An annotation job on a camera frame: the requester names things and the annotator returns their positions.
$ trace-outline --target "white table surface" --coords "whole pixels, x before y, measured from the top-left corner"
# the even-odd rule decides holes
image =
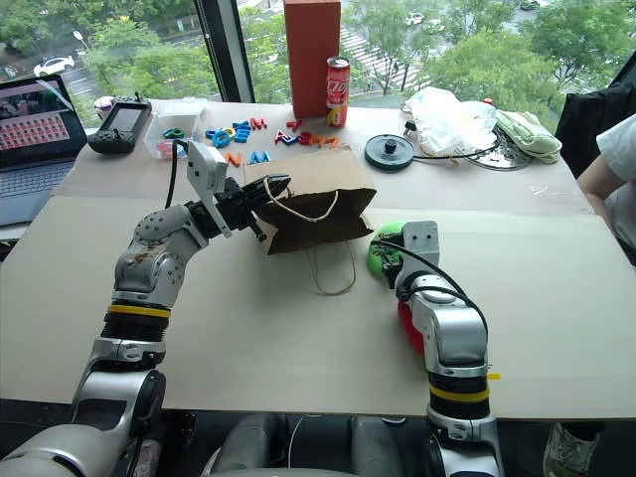
[[[54,197],[0,268],[0,396],[69,402],[101,330],[113,269],[162,201]],[[636,417],[636,274],[600,218],[369,210],[374,226],[437,220],[440,265],[490,327],[503,418]],[[358,280],[318,294],[303,252],[216,238],[188,265],[167,330],[165,407],[423,415],[422,365],[393,293],[352,242]],[[351,270],[320,248],[321,281]],[[232,266],[221,266],[230,261]]]
[[[154,110],[160,113],[192,109],[192,105],[179,101],[153,101],[153,104]],[[278,129],[292,133],[285,127],[286,121],[293,120],[289,105],[210,102],[208,108],[214,118],[214,124],[210,126],[231,126],[233,122],[250,117],[264,117],[268,122],[267,129],[252,132],[247,144],[232,143],[222,149],[224,154],[241,152],[243,160],[248,161],[252,151],[266,150],[275,160],[317,150],[317,146],[274,145]],[[592,213],[562,160],[553,165],[533,161],[527,168],[514,172],[491,171],[466,161],[460,161],[458,167],[450,166],[448,161],[413,163],[395,173],[371,167],[364,159],[367,141],[378,134],[401,135],[407,119],[409,116],[398,109],[350,107],[347,125],[343,129],[329,128],[324,118],[313,118],[305,120],[297,133],[308,130],[317,134],[337,135],[341,143],[349,144],[378,189],[371,207],[542,214]],[[229,175],[242,184],[242,168],[231,165]],[[79,154],[76,167],[55,194],[164,199],[169,178],[170,162],[153,159],[141,140],[134,152],[126,156],[103,156],[86,146]],[[174,197],[184,201],[194,198],[183,161],[179,163]]]

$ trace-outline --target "window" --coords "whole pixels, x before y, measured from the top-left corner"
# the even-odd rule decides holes
[[[567,92],[606,87],[635,48],[622,0],[346,0],[351,104],[396,107],[426,85],[491,97],[554,130]]]
[[[192,0],[0,0],[0,80],[52,73],[84,127],[104,95],[221,98]]]
[[[239,2],[238,15],[256,102],[291,102],[282,0]]]

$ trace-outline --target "plastic bag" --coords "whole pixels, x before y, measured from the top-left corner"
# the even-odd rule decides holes
[[[461,102],[455,95],[428,86],[402,108],[413,115],[419,147],[427,156],[470,154],[492,146],[497,137],[495,108],[481,101]]]

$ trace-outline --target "laptop keyboard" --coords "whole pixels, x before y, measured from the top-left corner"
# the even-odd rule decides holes
[[[50,191],[62,182],[73,163],[12,171],[0,177],[0,197]]]

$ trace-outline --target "orange box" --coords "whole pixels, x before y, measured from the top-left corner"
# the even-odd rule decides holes
[[[327,59],[340,49],[340,0],[285,0],[285,29],[294,114],[326,116]]]

